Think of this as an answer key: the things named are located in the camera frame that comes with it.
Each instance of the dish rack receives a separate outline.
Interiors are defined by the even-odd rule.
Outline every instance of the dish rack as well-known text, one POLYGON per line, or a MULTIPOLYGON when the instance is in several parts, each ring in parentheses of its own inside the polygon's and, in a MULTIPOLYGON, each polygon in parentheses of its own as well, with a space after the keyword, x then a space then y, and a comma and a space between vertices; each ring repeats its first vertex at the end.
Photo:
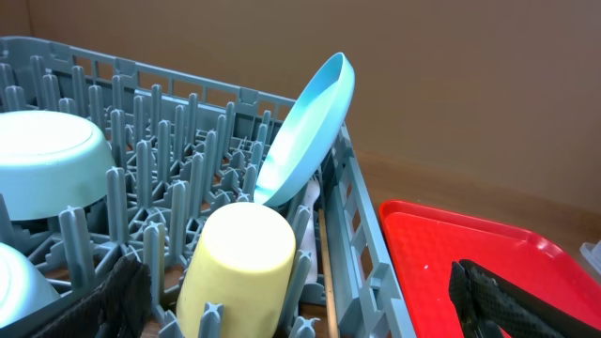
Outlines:
MULTIPOLYGON (((62 43, 0 38, 0 112, 45 109, 90 118, 105 131, 116 161, 107 172, 107 196, 66 210, 69 216, 60 220, 11 222, 0 196, 0 235, 62 295, 106 274, 123 255, 148 263, 151 293, 159 295, 152 308, 159 336, 179 337, 177 318, 165 304, 177 300, 204 221, 223 205, 252 200, 258 170, 282 125, 278 117, 294 102, 62 43), (112 68, 108 75, 107 66, 112 68), (163 79, 166 88, 151 84, 152 79, 163 79), (182 95, 176 84, 197 93, 182 95), (233 101, 215 103, 209 93, 233 101), (269 110, 259 112, 264 107, 269 110), (180 242, 169 236, 182 228, 180 242), (174 266, 182 266, 183 275, 177 285, 163 289, 164 272, 174 266), (80 272, 71 273, 69 281, 49 277, 64 267, 80 272)), ((324 208, 328 225, 341 334, 414 337, 346 125, 317 174, 322 197, 316 207, 324 208)), ((299 225, 309 218, 308 207, 301 205, 303 193, 277 208, 300 236, 299 225)), ((316 284, 295 277, 308 261, 307 253, 297 253, 286 292, 280 322, 289 337, 316 336, 315 319, 299 315, 299 302, 325 303, 323 275, 316 284)), ((227 310, 219 304, 205 309, 203 322, 219 327, 227 310)))

